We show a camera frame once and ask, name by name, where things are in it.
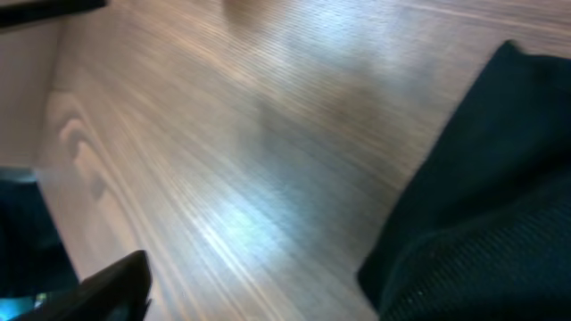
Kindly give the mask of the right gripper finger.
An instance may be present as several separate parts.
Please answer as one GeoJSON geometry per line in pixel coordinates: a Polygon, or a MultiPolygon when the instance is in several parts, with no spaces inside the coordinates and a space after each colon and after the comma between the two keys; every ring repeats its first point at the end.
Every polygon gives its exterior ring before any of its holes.
{"type": "Polygon", "coordinates": [[[17,320],[143,321],[152,281],[146,252],[134,251],[17,320]]]}

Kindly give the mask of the black branded t-shirt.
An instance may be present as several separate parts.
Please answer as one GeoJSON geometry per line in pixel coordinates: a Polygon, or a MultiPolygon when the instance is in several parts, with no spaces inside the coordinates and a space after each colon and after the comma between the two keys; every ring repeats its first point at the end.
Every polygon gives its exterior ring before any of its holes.
{"type": "Polygon", "coordinates": [[[570,317],[570,61],[503,43],[357,275],[383,321],[570,317]]]}

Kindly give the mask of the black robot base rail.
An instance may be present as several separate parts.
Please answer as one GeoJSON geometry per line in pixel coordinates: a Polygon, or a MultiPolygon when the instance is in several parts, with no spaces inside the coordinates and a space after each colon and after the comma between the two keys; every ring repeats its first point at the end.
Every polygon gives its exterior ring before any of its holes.
{"type": "Polygon", "coordinates": [[[1,5],[1,28],[50,20],[103,8],[107,0],[37,0],[1,5]]]}

